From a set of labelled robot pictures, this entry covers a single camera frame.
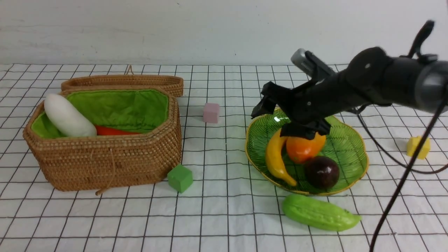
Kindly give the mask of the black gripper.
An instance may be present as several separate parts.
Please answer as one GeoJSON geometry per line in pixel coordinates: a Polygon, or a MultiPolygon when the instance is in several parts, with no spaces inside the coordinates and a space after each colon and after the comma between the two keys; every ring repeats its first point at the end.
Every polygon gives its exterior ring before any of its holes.
{"type": "Polygon", "coordinates": [[[310,86],[302,92],[280,86],[274,82],[263,85],[262,99],[253,108],[251,118],[273,114],[277,105],[292,121],[282,126],[281,137],[298,137],[307,140],[330,134],[331,124],[325,118],[335,114],[371,105],[371,99],[346,78],[333,76],[310,86]]]}

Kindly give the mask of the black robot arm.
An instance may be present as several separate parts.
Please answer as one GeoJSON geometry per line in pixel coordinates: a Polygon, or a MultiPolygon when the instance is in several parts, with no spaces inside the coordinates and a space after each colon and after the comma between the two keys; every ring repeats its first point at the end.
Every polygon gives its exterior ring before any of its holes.
{"type": "Polygon", "coordinates": [[[369,105],[393,104],[436,114],[447,111],[447,62],[435,55],[418,59],[390,57],[379,47],[358,53],[345,70],[336,73],[314,53],[298,49],[291,62],[311,79],[296,88],[267,82],[251,117],[273,114],[279,107],[290,120],[281,136],[314,139],[328,135],[329,116],[359,114],[369,105]]]}

